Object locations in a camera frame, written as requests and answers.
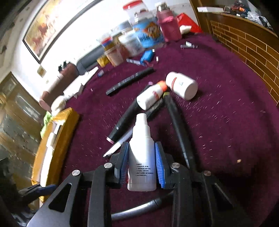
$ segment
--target bottle with orange cap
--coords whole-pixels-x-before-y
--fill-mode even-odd
[[[149,87],[137,97],[137,103],[143,110],[148,110],[156,103],[168,87],[165,81],[159,81],[157,84]]]

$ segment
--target white spray bottle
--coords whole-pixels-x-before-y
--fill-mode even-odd
[[[128,190],[156,190],[156,165],[154,141],[150,137],[146,114],[139,113],[129,143]]]

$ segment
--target green cloth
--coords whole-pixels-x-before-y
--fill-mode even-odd
[[[45,116],[44,116],[44,126],[40,132],[41,134],[41,138],[43,138],[44,134],[45,134],[45,131],[47,130],[47,124],[50,122],[50,120],[52,119],[52,115],[50,112],[46,112],[45,113]]]

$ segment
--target pink bottle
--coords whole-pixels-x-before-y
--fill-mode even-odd
[[[180,40],[182,35],[180,33],[178,22],[167,4],[165,2],[157,3],[156,10],[158,24],[161,26],[165,41],[170,42],[171,40]]]

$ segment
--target maroon cloth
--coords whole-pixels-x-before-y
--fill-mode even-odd
[[[185,41],[198,49],[181,49]],[[187,122],[200,168],[210,170],[236,195],[259,226],[279,198],[279,112],[261,78],[240,59],[210,36],[191,35],[177,43],[157,49],[156,72],[134,82],[112,97],[107,89],[143,70],[143,66],[123,63],[107,66],[105,74],[94,76],[77,99],[67,107],[80,115],[66,157],[61,180],[74,169],[94,170],[107,162],[102,155],[111,147],[106,140],[120,116],[149,81],[165,80],[171,72],[183,73],[199,84],[198,95],[185,101],[172,93]],[[168,111],[163,107],[150,123],[154,141],[161,141],[166,153],[183,163],[176,134]],[[131,192],[125,185],[111,190],[112,212],[146,202],[159,194]],[[113,222],[113,226],[171,226],[171,206],[130,220]]]

